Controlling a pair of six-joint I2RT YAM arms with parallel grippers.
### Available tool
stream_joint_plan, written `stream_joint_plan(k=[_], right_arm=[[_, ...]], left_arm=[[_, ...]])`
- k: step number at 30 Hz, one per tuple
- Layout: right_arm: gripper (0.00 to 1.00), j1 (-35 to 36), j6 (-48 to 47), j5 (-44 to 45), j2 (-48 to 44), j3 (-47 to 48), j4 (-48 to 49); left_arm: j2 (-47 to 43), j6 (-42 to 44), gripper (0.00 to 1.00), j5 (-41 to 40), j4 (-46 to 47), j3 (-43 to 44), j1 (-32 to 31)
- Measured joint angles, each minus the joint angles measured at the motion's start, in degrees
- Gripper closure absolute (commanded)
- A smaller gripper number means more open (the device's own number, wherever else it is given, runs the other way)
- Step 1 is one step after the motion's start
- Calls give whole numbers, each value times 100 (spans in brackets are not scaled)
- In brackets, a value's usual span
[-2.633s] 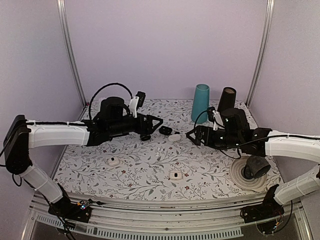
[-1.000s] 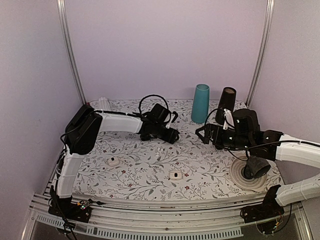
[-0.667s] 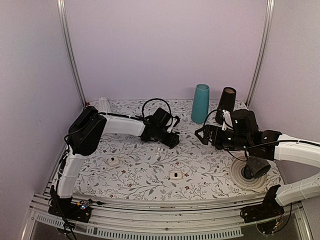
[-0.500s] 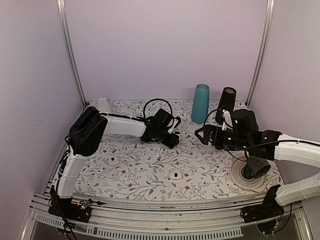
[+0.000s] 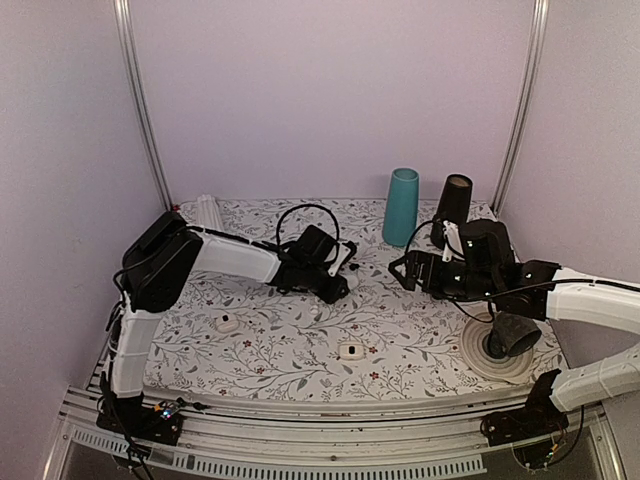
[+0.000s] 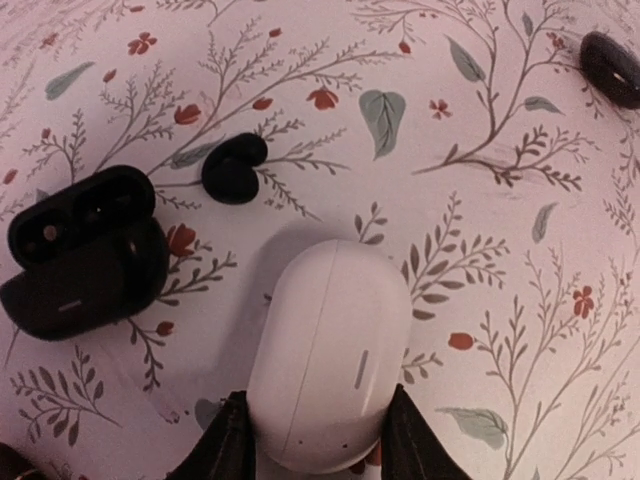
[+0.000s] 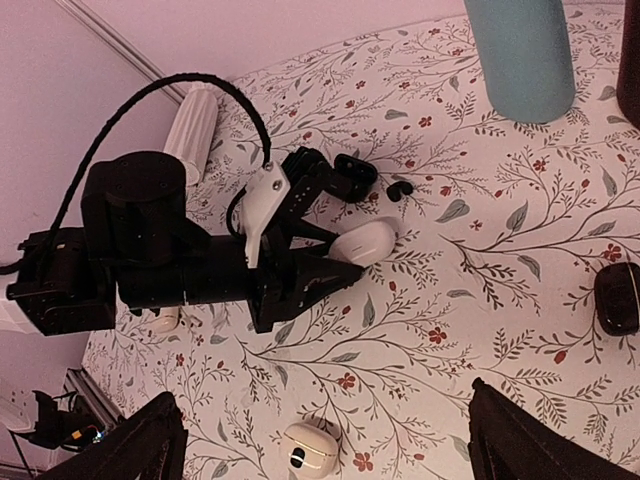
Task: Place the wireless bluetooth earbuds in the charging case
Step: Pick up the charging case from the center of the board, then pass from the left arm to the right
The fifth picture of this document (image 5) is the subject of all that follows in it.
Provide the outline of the cream earbud charging case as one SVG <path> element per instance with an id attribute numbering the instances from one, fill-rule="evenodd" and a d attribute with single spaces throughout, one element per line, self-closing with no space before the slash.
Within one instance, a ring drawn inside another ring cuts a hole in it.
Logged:
<path id="1" fill-rule="evenodd" d="M 366 349 L 361 343 L 341 343 L 338 356 L 344 361 L 359 361 L 365 358 Z"/>

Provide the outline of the white oval earbud case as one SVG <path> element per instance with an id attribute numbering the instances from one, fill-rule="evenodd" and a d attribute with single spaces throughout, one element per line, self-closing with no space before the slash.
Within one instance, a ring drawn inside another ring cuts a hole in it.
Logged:
<path id="1" fill-rule="evenodd" d="M 349 288 L 350 291 L 354 291 L 355 289 L 357 289 L 360 285 L 360 279 L 357 275 L 355 274 L 347 274 L 344 276 L 344 278 L 346 279 L 347 282 L 347 286 Z"/>

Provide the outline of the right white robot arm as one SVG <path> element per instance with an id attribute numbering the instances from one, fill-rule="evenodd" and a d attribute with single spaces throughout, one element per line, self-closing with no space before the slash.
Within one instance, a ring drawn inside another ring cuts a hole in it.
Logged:
<path id="1" fill-rule="evenodd" d="M 501 317 L 516 321 L 570 320 L 639 332 L 638 285 L 554 262 L 520 263 L 506 226 L 498 221 L 446 221 L 443 226 L 442 254 L 406 249 L 390 263 L 390 273 L 404 289 L 421 289 L 451 303 L 487 302 Z M 517 427 L 537 436 L 554 422 L 556 410 L 568 412 L 638 388 L 638 346 L 586 366 L 548 372 L 531 390 L 541 397 L 518 412 Z"/>

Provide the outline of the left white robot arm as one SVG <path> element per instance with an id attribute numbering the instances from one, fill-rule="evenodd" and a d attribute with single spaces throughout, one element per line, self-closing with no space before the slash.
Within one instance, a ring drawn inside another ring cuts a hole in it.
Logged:
<path id="1" fill-rule="evenodd" d="M 309 225 L 294 241 L 255 241 L 201 225 L 179 213 L 163 213 L 125 252 L 113 276 L 120 293 L 107 324 L 108 410 L 128 434 L 148 426 L 148 412 L 132 398 L 143 393 L 143 377 L 160 320 L 179 300 L 192 271 L 242 277 L 278 292 L 311 293 L 334 304 L 350 291 L 341 268 L 357 246 Z"/>

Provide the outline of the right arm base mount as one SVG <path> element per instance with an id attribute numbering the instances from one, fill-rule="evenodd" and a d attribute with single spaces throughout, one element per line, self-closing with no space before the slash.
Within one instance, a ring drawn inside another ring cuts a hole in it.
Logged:
<path id="1" fill-rule="evenodd" d="M 542 374 L 522 407 L 495 411 L 482 418 L 480 433 L 490 446 L 551 434 L 569 426 L 567 414 L 551 401 L 552 385 L 560 373 L 554 369 Z"/>

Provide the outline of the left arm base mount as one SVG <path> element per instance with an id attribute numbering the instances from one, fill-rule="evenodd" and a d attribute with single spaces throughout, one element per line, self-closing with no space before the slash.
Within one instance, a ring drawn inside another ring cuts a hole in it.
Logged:
<path id="1" fill-rule="evenodd" d="M 118 397 L 111 389 L 110 376 L 100 376 L 101 405 L 96 426 L 127 439 L 146 440 L 176 446 L 180 438 L 184 417 L 166 407 L 157 410 L 143 405 L 144 395 Z"/>

